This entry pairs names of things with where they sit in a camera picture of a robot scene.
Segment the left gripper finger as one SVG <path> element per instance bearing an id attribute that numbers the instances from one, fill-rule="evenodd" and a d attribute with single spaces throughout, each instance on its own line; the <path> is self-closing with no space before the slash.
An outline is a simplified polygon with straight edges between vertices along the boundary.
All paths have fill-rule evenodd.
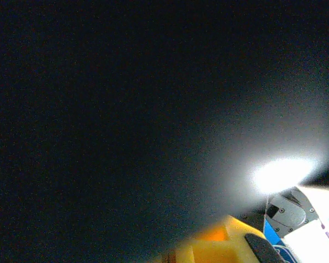
<path id="1" fill-rule="evenodd" d="M 283 262 L 264 234 L 227 216 L 164 253 L 164 262 Z"/>

